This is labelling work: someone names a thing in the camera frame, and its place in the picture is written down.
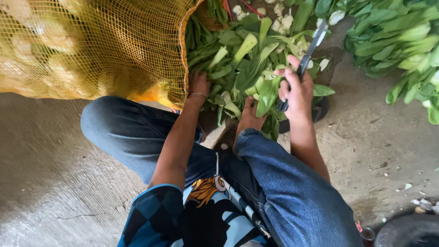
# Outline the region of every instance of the bracelet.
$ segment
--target bracelet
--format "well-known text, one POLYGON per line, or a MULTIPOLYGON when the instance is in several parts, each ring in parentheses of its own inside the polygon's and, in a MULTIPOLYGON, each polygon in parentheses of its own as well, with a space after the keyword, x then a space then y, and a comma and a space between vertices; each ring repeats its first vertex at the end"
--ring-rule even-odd
POLYGON ((194 92, 194 93, 190 93, 190 94, 189 94, 189 97, 190 97, 191 95, 193 95, 193 94, 201 94, 201 95, 203 95, 204 99, 206 99, 206 98, 207 98, 207 97, 206 97, 206 95, 204 95, 203 93, 197 93, 197 92, 194 92))

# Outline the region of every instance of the graphic t-shirt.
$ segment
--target graphic t-shirt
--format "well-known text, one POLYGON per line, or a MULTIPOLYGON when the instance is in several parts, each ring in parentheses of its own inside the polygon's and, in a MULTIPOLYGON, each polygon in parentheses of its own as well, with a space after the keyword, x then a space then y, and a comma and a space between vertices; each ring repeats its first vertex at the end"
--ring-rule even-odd
POLYGON ((118 246, 267 246, 271 235, 223 177, 184 192, 161 184, 134 199, 118 246))

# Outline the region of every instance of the denim jeans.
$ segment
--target denim jeans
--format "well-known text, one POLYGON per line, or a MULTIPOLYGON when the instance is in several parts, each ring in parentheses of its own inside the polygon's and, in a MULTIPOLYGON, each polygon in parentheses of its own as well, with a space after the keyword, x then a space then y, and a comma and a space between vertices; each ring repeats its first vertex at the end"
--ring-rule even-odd
MULTIPOLYGON (((81 116, 84 135, 139 174, 148 184, 166 136, 178 115, 116 96, 90 102, 81 116)), ((198 144, 188 161, 185 186, 216 173, 216 151, 198 144)), ((259 131, 238 136, 237 156, 219 151, 219 175, 263 219, 278 245, 363 246, 353 212, 309 166, 259 131)))

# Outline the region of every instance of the concrete floor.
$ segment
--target concrete floor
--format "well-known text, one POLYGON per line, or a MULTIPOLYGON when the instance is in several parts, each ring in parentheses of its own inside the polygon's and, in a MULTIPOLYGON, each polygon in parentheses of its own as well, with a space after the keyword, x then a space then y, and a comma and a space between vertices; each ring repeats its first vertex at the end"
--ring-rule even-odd
MULTIPOLYGON (((351 24, 337 25, 320 47, 335 64, 319 82, 336 94, 315 127, 333 186, 355 220, 370 225, 413 207, 419 191, 439 196, 439 127, 428 123, 418 102, 386 105, 398 73, 374 80, 352 67, 351 55, 341 50, 342 32, 351 24), (405 183, 413 187, 395 191, 405 183)), ((82 135, 87 102, 0 94, 1 246, 117 244, 130 202, 146 185, 82 135)), ((279 142, 289 150, 288 136, 279 142)))

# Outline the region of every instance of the knife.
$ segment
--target knife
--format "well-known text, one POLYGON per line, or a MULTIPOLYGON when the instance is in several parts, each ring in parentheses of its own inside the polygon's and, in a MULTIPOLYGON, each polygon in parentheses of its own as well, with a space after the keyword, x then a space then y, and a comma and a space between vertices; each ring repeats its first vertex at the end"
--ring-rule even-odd
MULTIPOLYGON (((306 68, 308 67, 309 60, 311 59, 311 55, 313 54, 313 51, 316 49, 317 46, 322 42, 323 38, 326 34, 326 20, 323 20, 320 24, 319 28, 315 32, 313 41, 308 47, 308 50, 305 53, 305 56, 303 56, 302 60, 299 63, 299 66, 297 68, 297 75, 299 76, 300 82, 303 80, 303 75, 305 74, 306 68)), ((288 109, 288 100, 286 99, 285 102, 280 102, 277 105, 277 111, 278 112, 284 112, 288 109)))

